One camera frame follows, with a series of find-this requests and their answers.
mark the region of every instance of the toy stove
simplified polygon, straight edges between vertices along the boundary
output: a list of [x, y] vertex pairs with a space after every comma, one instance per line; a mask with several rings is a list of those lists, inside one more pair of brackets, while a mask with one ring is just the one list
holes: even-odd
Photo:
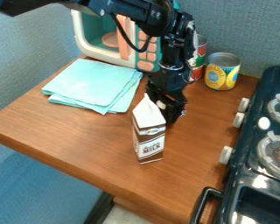
[[209, 198], [220, 205], [216, 224], [280, 224], [280, 66], [267, 69], [251, 100], [242, 99], [234, 126], [241, 128], [234, 149], [225, 146], [224, 192], [206, 187], [192, 212], [199, 223]]

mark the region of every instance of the wall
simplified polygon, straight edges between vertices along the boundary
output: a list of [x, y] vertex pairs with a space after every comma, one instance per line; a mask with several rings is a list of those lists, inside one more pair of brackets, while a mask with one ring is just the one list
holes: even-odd
[[[67, 8], [0, 14], [0, 109], [80, 54]], [[101, 193], [0, 144], [0, 224], [83, 223]]]
[[241, 58], [241, 72], [260, 76], [280, 65], [280, 0], [178, 0], [208, 39], [208, 53]]
[[0, 14], [0, 109], [79, 54], [66, 7]]

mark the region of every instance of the stove knob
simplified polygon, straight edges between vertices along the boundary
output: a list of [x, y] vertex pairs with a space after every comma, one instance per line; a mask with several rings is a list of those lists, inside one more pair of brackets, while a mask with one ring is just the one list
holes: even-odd
[[267, 130], [270, 127], [270, 125], [271, 122], [266, 116], [261, 117], [257, 123], [258, 128], [260, 128], [261, 130]]
[[249, 103], [250, 103], [250, 99], [241, 98], [238, 111], [244, 113], [247, 110]]
[[245, 114], [240, 113], [240, 112], [236, 113], [236, 115], [234, 117], [234, 122], [233, 122], [234, 127], [239, 129], [244, 121], [244, 117], [245, 117]]
[[229, 146], [224, 146], [224, 148], [220, 154], [220, 157], [219, 157], [219, 163], [221, 163], [223, 165], [227, 165], [233, 150], [234, 149]]

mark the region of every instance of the milk carton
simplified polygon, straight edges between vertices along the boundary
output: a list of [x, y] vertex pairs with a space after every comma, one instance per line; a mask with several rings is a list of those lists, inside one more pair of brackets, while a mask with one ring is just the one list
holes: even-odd
[[133, 141], [140, 164], [163, 158], [166, 121], [147, 94], [133, 110]]

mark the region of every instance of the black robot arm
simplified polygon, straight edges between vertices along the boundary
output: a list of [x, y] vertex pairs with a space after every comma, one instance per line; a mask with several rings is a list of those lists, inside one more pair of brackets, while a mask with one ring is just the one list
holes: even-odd
[[[0, 0], [0, 12], [16, 16], [53, 3], [87, 14], [111, 15], [124, 39], [138, 52], [146, 51], [151, 37], [160, 37], [160, 69], [149, 74], [147, 93], [160, 107], [168, 124], [175, 123], [186, 112], [187, 99], [182, 91], [190, 82], [189, 61], [193, 61], [197, 49], [191, 15], [174, 10], [172, 0]], [[141, 49], [132, 44], [116, 20], [117, 14], [131, 18], [149, 36]]]
[[129, 17], [147, 35], [155, 37], [165, 35], [173, 22], [174, 11], [167, 0], [0, 0], [0, 11], [14, 17], [54, 3], [87, 14], [120, 14]]

